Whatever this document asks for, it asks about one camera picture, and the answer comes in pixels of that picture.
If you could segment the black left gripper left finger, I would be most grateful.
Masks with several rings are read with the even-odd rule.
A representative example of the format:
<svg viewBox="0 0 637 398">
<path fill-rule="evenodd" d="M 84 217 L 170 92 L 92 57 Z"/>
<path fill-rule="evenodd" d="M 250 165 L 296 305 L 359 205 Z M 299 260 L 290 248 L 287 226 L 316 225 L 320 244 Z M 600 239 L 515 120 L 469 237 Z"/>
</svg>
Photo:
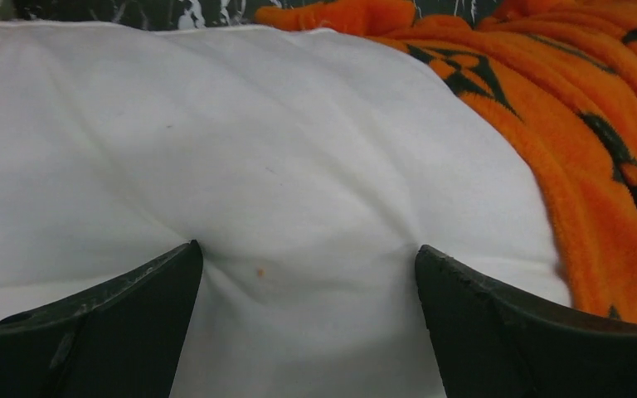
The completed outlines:
<svg viewBox="0 0 637 398">
<path fill-rule="evenodd" d="M 167 397 L 202 278 L 196 241 L 0 321 L 0 398 Z"/>
</svg>

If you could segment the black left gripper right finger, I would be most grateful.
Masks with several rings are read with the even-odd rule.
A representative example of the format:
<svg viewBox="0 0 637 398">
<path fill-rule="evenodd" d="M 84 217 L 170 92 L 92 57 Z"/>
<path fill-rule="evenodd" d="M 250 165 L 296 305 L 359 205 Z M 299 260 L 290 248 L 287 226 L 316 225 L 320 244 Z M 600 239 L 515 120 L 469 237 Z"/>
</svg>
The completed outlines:
<svg viewBox="0 0 637 398">
<path fill-rule="evenodd" d="M 423 245 L 415 277 L 449 397 L 637 397 L 637 324 L 561 306 Z"/>
</svg>

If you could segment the white pillow insert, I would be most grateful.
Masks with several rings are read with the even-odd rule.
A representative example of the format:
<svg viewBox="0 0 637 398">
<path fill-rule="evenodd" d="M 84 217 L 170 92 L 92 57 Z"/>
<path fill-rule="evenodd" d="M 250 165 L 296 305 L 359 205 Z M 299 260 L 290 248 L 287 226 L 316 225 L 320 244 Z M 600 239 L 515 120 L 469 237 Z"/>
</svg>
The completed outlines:
<svg viewBox="0 0 637 398">
<path fill-rule="evenodd" d="M 528 165 L 411 56 L 330 30 L 0 22 L 0 319 L 189 240 L 175 397 L 442 397 L 423 245 L 571 303 Z"/>
</svg>

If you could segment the orange patterned pillowcase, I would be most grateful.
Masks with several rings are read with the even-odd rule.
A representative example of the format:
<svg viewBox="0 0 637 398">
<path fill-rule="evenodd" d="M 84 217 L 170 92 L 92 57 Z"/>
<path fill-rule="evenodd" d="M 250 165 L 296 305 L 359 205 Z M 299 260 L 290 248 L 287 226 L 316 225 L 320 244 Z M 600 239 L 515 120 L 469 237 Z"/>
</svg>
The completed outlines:
<svg viewBox="0 0 637 398">
<path fill-rule="evenodd" d="M 254 19 L 429 66 L 532 169 L 574 306 L 637 323 L 637 1 L 504 1 L 476 25 L 410 1 L 265 6 Z"/>
</svg>

